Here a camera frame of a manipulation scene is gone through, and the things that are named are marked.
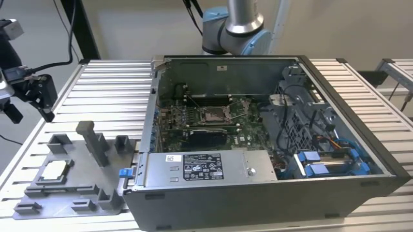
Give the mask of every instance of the aluminum extrusion table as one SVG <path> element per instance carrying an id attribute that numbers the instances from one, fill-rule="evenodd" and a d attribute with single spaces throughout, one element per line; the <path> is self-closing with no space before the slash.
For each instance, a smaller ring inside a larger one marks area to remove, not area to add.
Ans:
<path id="1" fill-rule="evenodd" d="M 388 150 L 413 175 L 413 124 L 348 63 L 314 59 L 313 64 L 359 114 Z M 139 231 L 127 208 L 117 216 L 14 220 L 23 197 L 50 150 L 54 133 L 81 140 L 78 121 L 94 120 L 95 130 L 141 139 L 150 94 L 149 61 L 93 60 L 79 65 L 60 93 L 54 123 L 42 120 L 0 177 L 2 231 Z M 391 196 L 371 199 L 346 218 L 190 231 L 412 231 L 413 181 Z"/>

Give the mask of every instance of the white label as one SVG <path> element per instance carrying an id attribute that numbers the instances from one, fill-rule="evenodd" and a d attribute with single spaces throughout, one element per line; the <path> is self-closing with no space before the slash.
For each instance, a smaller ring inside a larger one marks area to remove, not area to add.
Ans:
<path id="1" fill-rule="evenodd" d="M 166 162 L 181 162 L 182 156 L 178 155 L 167 155 Z"/>
<path id="2" fill-rule="evenodd" d="M 226 71 L 226 70 L 228 70 L 226 65 L 217 66 L 217 71 Z"/>
<path id="3" fill-rule="evenodd" d="M 58 180 L 59 176 L 62 176 L 64 168 L 66 168 L 66 161 L 56 160 L 47 164 L 44 171 L 42 173 L 42 177 L 44 180 Z"/>

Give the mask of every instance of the black pole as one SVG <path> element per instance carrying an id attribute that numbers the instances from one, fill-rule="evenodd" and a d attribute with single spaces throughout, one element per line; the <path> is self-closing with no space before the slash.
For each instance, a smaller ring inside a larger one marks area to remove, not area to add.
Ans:
<path id="1" fill-rule="evenodd" d="M 74 5 L 76 1 L 75 27 L 74 35 L 78 40 L 83 59 L 101 59 L 99 49 L 97 46 L 90 21 L 86 15 L 82 0 L 60 0 L 66 16 L 72 23 Z"/>

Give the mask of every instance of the motherboard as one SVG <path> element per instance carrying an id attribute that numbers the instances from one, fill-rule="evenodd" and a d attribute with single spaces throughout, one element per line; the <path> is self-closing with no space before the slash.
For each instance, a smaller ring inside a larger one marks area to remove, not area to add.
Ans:
<path id="1" fill-rule="evenodd" d="M 250 96 L 163 101 L 163 152 L 268 150 L 274 147 L 260 115 L 265 102 Z"/>

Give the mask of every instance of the barcode sticker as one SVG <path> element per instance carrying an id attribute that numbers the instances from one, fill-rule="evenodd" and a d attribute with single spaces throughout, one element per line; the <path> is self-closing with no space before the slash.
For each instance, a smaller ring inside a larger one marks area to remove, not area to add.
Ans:
<path id="1" fill-rule="evenodd" d="M 179 156 L 179 155 L 167 155 L 166 162 L 182 162 L 182 156 Z"/>

